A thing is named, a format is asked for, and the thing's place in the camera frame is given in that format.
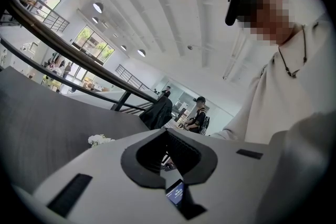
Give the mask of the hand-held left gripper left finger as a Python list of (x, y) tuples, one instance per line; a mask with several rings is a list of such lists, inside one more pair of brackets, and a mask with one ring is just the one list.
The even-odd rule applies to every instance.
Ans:
[[(154, 134), (146, 131), (86, 150), (47, 178), (33, 195), (14, 186), (24, 205), (44, 223), (184, 223), (164, 189), (142, 188), (123, 172), (121, 155)], [(47, 208), (77, 175), (91, 181), (66, 217)]]

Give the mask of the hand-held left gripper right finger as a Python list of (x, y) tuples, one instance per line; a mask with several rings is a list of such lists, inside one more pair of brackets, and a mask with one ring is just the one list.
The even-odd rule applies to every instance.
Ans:
[(253, 223), (279, 159), (279, 135), (258, 144), (174, 129), (166, 134), (190, 217), (166, 206), (166, 223)]

